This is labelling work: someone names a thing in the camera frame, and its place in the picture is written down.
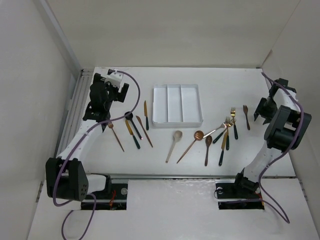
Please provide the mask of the dark wooden fork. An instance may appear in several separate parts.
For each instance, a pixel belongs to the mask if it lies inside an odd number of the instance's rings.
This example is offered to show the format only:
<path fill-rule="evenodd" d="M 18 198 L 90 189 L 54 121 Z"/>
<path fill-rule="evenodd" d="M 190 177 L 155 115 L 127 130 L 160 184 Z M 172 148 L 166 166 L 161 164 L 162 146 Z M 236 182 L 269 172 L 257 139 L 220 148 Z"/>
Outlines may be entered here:
<path fill-rule="evenodd" d="M 248 106 L 243 105 L 243 112 L 245 114 L 246 126 L 247 126 L 247 129 L 250 131 L 251 127 L 250 127 L 249 118 L 248 118 L 248 111 L 249 111 Z"/>

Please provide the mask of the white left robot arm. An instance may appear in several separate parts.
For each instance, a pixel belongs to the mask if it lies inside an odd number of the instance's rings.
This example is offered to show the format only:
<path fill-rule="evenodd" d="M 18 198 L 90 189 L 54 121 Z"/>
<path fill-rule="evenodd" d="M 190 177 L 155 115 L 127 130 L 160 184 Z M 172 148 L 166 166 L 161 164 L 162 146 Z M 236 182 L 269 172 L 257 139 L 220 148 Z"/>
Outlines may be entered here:
<path fill-rule="evenodd" d="M 121 86 L 123 74 L 109 70 L 105 76 L 95 73 L 80 127 L 68 146 L 45 164 L 47 195 L 52 199 L 83 201 L 88 194 L 100 198 L 111 195 L 109 176 L 86 173 L 83 161 L 95 140 L 107 127 L 113 102 L 124 102 L 129 84 Z"/>

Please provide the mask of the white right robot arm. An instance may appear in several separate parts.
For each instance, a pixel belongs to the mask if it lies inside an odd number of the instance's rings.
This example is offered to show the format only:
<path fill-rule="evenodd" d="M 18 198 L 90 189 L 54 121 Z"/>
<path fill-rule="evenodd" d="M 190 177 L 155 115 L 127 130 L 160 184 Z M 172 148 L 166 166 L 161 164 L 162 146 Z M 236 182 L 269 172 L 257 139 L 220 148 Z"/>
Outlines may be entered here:
<path fill-rule="evenodd" d="M 260 187 L 259 179 L 264 170 L 278 158 L 277 155 L 284 157 L 299 146 L 312 120 L 312 115 L 298 103 L 297 91 L 288 86 L 288 80 L 279 78 L 269 82 L 269 95 L 261 98 L 253 114 L 254 120 L 260 116 L 264 118 L 263 124 L 268 125 L 264 144 L 254 160 L 236 175 L 231 190 L 237 197 L 254 193 Z"/>

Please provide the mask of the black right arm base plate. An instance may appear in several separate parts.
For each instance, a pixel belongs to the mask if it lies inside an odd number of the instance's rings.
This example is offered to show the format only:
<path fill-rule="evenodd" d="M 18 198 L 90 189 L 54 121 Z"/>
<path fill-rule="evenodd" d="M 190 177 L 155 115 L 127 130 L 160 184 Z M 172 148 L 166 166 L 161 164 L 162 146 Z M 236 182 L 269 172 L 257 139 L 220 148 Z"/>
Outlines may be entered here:
<path fill-rule="evenodd" d="M 214 197 L 219 210 L 264 210 L 261 195 L 235 186 L 233 182 L 216 182 Z"/>

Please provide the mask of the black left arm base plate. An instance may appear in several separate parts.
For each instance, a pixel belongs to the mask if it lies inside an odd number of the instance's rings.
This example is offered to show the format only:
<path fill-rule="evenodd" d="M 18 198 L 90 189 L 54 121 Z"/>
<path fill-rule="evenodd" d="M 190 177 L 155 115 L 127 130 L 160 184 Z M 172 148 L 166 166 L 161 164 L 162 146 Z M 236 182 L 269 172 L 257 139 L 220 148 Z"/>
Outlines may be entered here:
<path fill-rule="evenodd" d="M 96 211 L 122 211 L 127 209 L 128 181 L 109 179 L 104 190 L 92 193 L 96 197 Z"/>

